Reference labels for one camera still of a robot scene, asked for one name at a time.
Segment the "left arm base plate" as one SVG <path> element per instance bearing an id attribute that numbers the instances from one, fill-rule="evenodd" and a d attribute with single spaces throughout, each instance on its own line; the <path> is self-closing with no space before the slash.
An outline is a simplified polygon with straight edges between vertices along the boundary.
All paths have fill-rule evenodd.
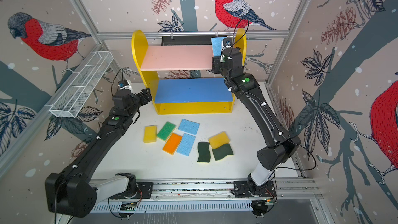
<path id="1" fill-rule="evenodd" d="M 152 182 L 138 182 L 135 186 L 128 186 L 127 190 L 110 197 L 111 200 L 140 200 L 150 199 L 152 195 Z"/>

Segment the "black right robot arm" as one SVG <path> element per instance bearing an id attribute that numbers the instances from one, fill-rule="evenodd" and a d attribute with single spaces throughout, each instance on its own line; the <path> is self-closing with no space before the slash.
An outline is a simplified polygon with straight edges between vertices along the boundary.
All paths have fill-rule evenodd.
<path id="1" fill-rule="evenodd" d="M 272 173 L 285 163 L 301 144 L 283 127 L 266 102 L 259 83 L 244 72 L 243 56 L 238 48 L 223 48 L 212 59 L 212 71 L 221 74 L 229 91 L 248 109 L 259 127 L 266 147 L 257 152 L 258 165 L 248 176 L 249 192 L 261 196 L 272 179 Z"/>

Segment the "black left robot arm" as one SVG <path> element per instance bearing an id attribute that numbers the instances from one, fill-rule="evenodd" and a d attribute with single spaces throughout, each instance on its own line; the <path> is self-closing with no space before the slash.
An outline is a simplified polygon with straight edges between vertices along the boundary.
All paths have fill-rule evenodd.
<path id="1" fill-rule="evenodd" d="M 54 214 L 86 217 L 104 198 L 99 186 L 91 186 L 91 178 L 112 148 L 136 123 L 140 107 L 152 101 L 149 88 L 140 93 L 121 89 L 113 96 L 114 108 L 99 129 L 94 141 L 61 173 L 51 173 L 45 180 L 48 210 Z"/>

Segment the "light blue sponge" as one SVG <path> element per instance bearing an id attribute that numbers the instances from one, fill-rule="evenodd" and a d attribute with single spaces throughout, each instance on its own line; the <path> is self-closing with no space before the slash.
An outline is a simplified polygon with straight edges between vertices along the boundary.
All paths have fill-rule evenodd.
<path id="1" fill-rule="evenodd" d="M 212 46 L 212 53 L 213 57 L 221 56 L 221 51 L 223 48 L 223 40 L 225 37 L 213 37 L 211 38 L 211 46 Z"/>
<path id="2" fill-rule="evenodd" d="M 189 156 L 192 146 L 195 142 L 195 136 L 185 133 L 182 136 L 181 142 L 176 150 L 178 154 Z"/>
<path id="3" fill-rule="evenodd" d="M 178 127 L 178 130 L 196 136 L 199 127 L 199 123 L 183 119 Z"/>

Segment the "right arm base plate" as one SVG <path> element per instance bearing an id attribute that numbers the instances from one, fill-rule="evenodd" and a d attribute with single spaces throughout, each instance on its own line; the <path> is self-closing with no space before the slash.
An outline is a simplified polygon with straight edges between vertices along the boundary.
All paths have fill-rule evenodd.
<path id="1" fill-rule="evenodd" d="M 249 198 L 249 197 L 266 197 L 275 198 L 277 196 L 276 188 L 272 181 L 268 181 L 262 186 L 257 186 L 252 181 L 234 181 L 233 189 L 231 194 L 237 198 Z"/>

